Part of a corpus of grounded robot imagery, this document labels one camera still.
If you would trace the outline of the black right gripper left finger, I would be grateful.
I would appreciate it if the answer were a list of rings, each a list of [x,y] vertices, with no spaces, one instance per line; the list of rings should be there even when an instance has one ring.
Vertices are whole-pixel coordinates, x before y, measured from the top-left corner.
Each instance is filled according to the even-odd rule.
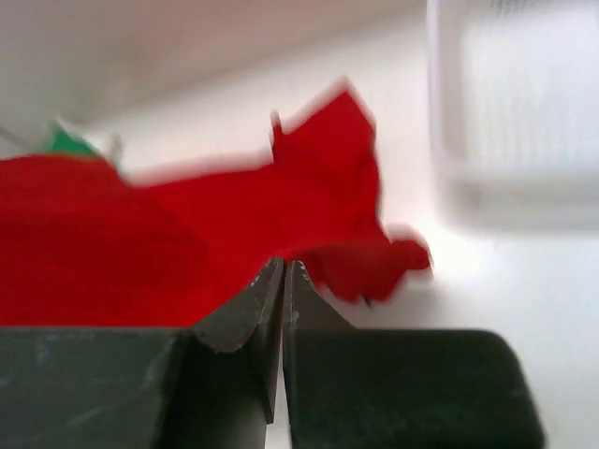
[[[273,421],[285,263],[184,328],[5,327],[5,448],[261,448]]]

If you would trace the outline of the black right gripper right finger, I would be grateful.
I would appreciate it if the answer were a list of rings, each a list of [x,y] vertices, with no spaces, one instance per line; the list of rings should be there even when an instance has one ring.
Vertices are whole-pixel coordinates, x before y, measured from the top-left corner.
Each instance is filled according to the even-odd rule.
[[[295,448],[542,448],[519,360],[479,329],[346,321],[306,267],[285,275],[283,370]]]

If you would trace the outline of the red t shirt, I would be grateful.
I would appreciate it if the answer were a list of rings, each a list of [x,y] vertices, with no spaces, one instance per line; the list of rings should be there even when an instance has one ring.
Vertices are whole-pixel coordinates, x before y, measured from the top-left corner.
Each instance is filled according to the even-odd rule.
[[[1,164],[5,326],[189,326],[273,257],[354,302],[388,299],[431,267],[412,232],[385,233],[375,128],[343,87],[291,130],[272,129],[256,168],[155,185],[95,158]]]

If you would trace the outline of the green t shirt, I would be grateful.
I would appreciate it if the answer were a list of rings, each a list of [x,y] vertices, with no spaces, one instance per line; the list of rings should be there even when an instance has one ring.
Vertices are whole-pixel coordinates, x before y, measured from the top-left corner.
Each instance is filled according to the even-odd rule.
[[[99,155],[97,149],[89,141],[58,122],[51,123],[41,151],[46,154],[62,154],[73,157],[97,157]]]

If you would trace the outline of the white t shirt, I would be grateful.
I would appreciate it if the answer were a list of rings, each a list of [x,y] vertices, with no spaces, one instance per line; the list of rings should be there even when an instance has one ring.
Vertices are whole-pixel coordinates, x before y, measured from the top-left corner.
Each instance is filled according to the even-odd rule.
[[[123,142],[121,136],[118,133],[114,133],[109,137],[105,138],[100,144],[94,144],[91,140],[89,140],[84,134],[83,131],[73,123],[69,123],[62,119],[56,119],[53,122],[58,122],[62,124],[68,130],[74,131],[89,141],[99,152],[97,157],[75,157],[75,158],[84,158],[84,159],[104,159],[108,161],[112,165],[118,165],[122,159],[123,155]]]

